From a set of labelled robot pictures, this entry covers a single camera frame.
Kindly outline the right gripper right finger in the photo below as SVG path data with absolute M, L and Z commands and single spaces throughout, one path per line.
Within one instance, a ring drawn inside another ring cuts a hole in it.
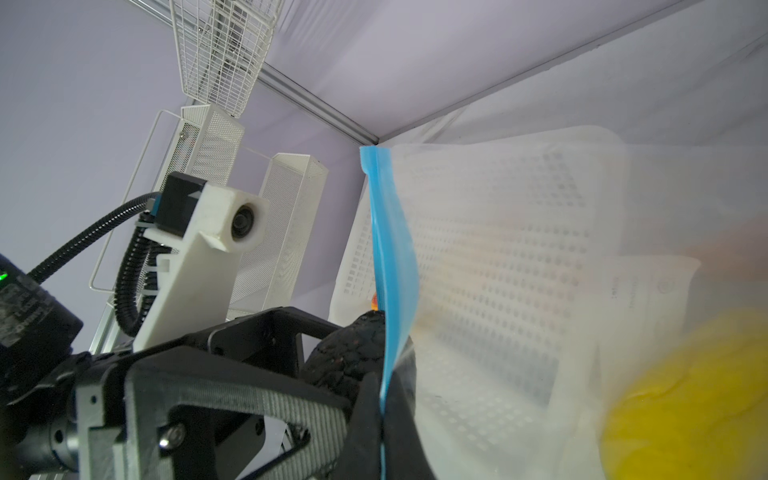
M 382 420 L 383 479 L 435 480 L 411 412 L 401 376 L 390 380 Z

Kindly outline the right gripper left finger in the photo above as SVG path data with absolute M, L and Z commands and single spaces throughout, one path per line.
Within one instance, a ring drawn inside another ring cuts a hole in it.
M 379 378 L 367 374 L 361 384 L 344 441 L 331 478 L 379 480 L 382 465 L 382 419 Z

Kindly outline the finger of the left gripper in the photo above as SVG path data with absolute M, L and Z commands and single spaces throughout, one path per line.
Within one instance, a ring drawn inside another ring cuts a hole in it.
M 295 307 L 241 316 L 183 337 L 187 346 L 282 375 L 304 365 L 303 337 L 323 340 L 339 327 Z

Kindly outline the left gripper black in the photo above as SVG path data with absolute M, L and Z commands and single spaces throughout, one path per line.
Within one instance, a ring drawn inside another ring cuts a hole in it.
M 264 447 L 263 416 L 309 435 L 267 479 L 327 473 L 342 453 L 344 398 L 188 346 L 134 361 L 72 355 L 4 407 L 2 478 L 235 479 Z

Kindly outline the clear zip top bag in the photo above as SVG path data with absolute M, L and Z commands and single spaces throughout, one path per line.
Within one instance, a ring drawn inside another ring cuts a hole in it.
M 439 479 L 767 475 L 767 150 L 365 147 L 390 357 Z

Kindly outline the black round food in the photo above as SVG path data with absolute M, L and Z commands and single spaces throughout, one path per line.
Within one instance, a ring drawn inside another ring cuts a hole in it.
M 300 368 L 298 379 L 349 404 L 354 409 L 364 377 L 381 375 L 385 348 L 385 313 L 370 310 L 351 325 L 322 339 Z

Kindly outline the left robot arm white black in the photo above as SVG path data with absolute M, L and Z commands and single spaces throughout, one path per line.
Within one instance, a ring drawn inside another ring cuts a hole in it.
M 294 446 L 256 472 L 331 471 L 348 431 L 345 398 L 299 377 L 303 336 L 334 326 L 277 308 L 139 353 L 74 353 L 81 321 L 12 262 L 1 263 L 1 475 L 233 479 L 261 449 L 263 422 Z

